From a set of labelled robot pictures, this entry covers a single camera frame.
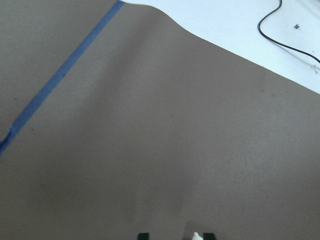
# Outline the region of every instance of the thin black wire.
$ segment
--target thin black wire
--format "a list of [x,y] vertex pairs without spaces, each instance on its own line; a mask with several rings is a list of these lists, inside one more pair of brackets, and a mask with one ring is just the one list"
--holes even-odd
[[279,6],[278,6],[275,10],[273,10],[273,11],[270,12],[270,13],[268,13],[264,18],[262,18],[262,19],[260,20],[260,22],[258,23],[259,33],[260,33],[262,36],[264,36],[266,39],[274,42],[275,44],[278,44],[278,45],[283,46],[283,47],[286,47],[286,48],[288,48],[288,49],[291,49],[291,50],[297,51],[297,52],[299,52],[299,53],[305,54],[305,55],[307,55],[307,56],[315,59],[318,63],[320,63],[320,60],[319,60],[318,58],[316,58],[315,56],[311,55],[310,53],[307,53],[307,52],[305,52],[305,51],[301,51],[301,50],[296,49],[296,48],[294,48],[294,47],[292,47],[292,46],[288,46],[288,45],[285,45],[285,44],[283,44],[283,43],[281,43],[281,42],[278,42],[278,41],[272,39],[271,37],[265,35],[265,34],[262,32],[262,30],[261,30],[261,24],[262,24],[262,22],[263,22],[267,17],[269,17],[271,14],[273,14],[273,13],[276,12],[276,11],[278,11],[278,10],[281,8],[281,6],[282,6],[282,0],[280,0]]

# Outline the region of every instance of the blue tape strip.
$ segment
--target blue tape strip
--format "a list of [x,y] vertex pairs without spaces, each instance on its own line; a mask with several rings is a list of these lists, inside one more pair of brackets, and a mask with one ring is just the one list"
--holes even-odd
[[35,95],[31,102],[20,113],[16,120],[12,123],[5,138],[0,142],[0,156],[4,150],[13,141],[15,136],[20,132],[23,126],[28,122],[32,115],[37,111],[40,105],[46,100],[53,89],[60,83],[63,77],[69,72],[73,65],[78,61],[81,55],[87,50],[91,43],[96,39],[102,29],[108,24],[113,16],[124,4],[123,1],[118,0],[112,8],[103,16],[94,29],[85,37],[80,45],[56,71],[52,78],[42,87],[42,89]]

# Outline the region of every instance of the blue tape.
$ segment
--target blue tape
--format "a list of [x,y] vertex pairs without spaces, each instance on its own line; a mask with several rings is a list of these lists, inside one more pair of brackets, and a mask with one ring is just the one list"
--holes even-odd
[[62,66],[56,71],[52,78],[42,87],[42,89],[34,96],[31,102],[25,107],[20,115],[11,124],[7,135],[0,142],[0,156],[4,150],[14,140],[16,135],[20,132],[23,126],[28,122],[32,115],[37,111],[40,105],[46,100],[53,89],[60,83],[63,77],[69,72],[73,65],[78,61],[81,55],[87,50],[87,48],[96,39],[99,33],[104,29],[108,22],[118,12],[118,10],[124,4],[123,1],[118,0],[112,8],[103,16],[94,29],[85,37],[80,45],[74,50],[74,52],[68,57],[68,59],[62,64]]

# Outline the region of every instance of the painter's tape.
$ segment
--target painter's tape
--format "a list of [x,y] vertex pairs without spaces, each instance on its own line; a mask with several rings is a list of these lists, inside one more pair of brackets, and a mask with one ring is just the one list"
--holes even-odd
[[96,39],[99,33],[104,29],[108,22],[122,7],[124,2],[117,1],[112,8],[103,16],[94,29],[85,37],[80,45],[74,50],[74,52],[68,57],[68,59],[62,64],[62,66],[56,71],[52,78],[42,87],[42,89],[34,96],[31,102],[25,107],[20,115],[11,124],[7,135],[0,142],[0,155],[10,145],[16,135],[20,132],[23,126],[28,122],[32,115],[37,111],[40,105],[46,100],[53,89],[60,83],[63,77],[69,72],[73,65],[78,61],[81,55],[87,50],[87,48]]

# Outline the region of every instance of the white backdrop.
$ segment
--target white backdrop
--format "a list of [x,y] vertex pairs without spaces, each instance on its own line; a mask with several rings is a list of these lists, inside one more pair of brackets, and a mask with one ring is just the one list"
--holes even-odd
[[[320,93],[317,61],[279,47],[258,32],[258,22],[279,5],[279,0],[124,2],[153,6],[192,34]],[[294,28],[296,24],[300,25],[299,29]],[[269,16],[261,28],[278,42],[320,58],[320,0],[284,0],[281,9]]]

